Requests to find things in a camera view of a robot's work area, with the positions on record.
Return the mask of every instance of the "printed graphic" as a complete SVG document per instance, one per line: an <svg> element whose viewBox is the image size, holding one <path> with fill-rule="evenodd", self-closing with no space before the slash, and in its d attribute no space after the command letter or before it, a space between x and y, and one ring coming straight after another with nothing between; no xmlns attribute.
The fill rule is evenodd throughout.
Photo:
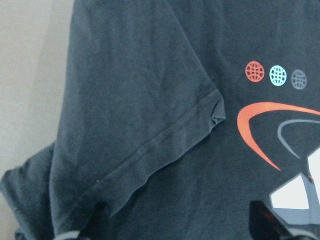
<svg viewBox="0 0 320 240"><path fill-rule="evenodd" d="M297 90L302 90L307 85L307 77L301 70L294 70L291 75L291 84Z"/></svg>
<svg viewBox="0 0 320 240"><path fill-rule="evenodd" d="M279 65L275 65L270 69L270 80L275 86L282 86L287 80L286 70Z"/></svg>
<svg viewBox="0 0 320 240"><path fill-rule="evenodd" d="M250 119L252 119L253 117L271 111L296 111L301 113L314 114L318 116L320 116L320 111L278 102L256 102L248 106L245 106L238 113L237 127L244 142L260 157L262 157L268 164L270 164L275 169L281 171L281 169L277 165L275 165L258 146L258 144L252 136L249 124Z"/></svg>
<svg viewBox="0 0 320 240"><path fill-rule="evenodd" d="M307 161L313 184L300 173L270 194L272 210L288 224L320 224L320 148Z"/></svg>
<svg viewBox="0 0 320 240"><path fill-rule="evenodd" d="M280 142L282 143L282 145L295 157L297 157L298 159L301 159L300 156L298 156L298 154L296 154L291 147L289 146L289 144L287 144L286 140L282 137L282 129L284 128L284 126L289 125L289 124L295 124L295 123L310 123L310 124L320 124L320 121L314 121L314 120L308 120L308 119L292 119L292 120L288 120L288 121L284 121L282 122L279 127L278 127L278 138L280 140Z"/></svg>
<svg viewBox="0 0 320 240"><path fill-rule="evenodd" d="M259 62L251 61L245 67L245 75L251 82L257 83L264 78L265 69Z"/></svg>

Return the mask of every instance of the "sleeve hem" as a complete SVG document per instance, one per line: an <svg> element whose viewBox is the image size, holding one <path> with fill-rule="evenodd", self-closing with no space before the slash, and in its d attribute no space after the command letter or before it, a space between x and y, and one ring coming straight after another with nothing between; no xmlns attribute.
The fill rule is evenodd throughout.
<svg viewBox="0 0 320 240"><path fill-rule="evenodd" d="M178 160L225 119L224 100L215 88L173 125L140 146L119 168L81 194L69 213L59 219L55 234L83 229L99 203L106 203L112 217L153 173Z"/></svg>

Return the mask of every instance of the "light blue globe icon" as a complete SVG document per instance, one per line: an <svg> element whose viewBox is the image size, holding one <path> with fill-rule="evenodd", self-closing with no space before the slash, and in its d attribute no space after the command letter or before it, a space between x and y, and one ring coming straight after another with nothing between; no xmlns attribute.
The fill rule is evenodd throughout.
<svg viewBox="0 0 320 240"><path fill-rule="evenodd" d="M275 65L269 72L270 81L275 86L282 86L287 80L286 70L279 65Z"/></svg>

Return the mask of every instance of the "t-shirt sleeve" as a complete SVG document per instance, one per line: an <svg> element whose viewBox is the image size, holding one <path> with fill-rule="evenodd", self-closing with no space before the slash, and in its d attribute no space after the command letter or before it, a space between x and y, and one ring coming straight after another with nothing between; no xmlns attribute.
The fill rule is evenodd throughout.
<svg viewBox="0 0 320 240"><path fill-rule="evenodd" d="M49 199L49 176L55 144L28 158L22 166L8 170L0 191L20 228L16 240L49 240L54 237Z"/></svg>
<svg viewBox="0 0 320 240"><path fill-rule="evenodd" d="M164 0L76 0L48 181L55 236L110 217L226 118Z"/></svg>

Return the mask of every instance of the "red graphic element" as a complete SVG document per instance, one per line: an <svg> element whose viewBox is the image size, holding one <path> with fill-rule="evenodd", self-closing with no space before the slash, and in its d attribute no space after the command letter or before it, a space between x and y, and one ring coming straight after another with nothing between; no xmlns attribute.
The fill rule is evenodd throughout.
<svg viewBox="0 0 320 240"><path fill-rule="evenodd" d="M252 136L250 125L249 125L249 121L251 118L259 114L263 114L271 111L296 111L301 113L315 114L319 116L320 116L320 111L316 111L313 109L304 108L300 106L277 103L277 102L256 102L248 106L245 106L238 113L237 126L244 142L253 151L255 151L260 157L262 157L268 164L273 166L275 169L281 171L281 169L278 166L276 166L260 149L260 147L258 146L258 144L256 143L256 141Z"/></svg>
<svg viewBox="0 0 320 240"><path fill-rule="evenodd" d="M265 69L259 62L251 61L245 67L245 75L251 82L257 83L264 78Z"/></svg>

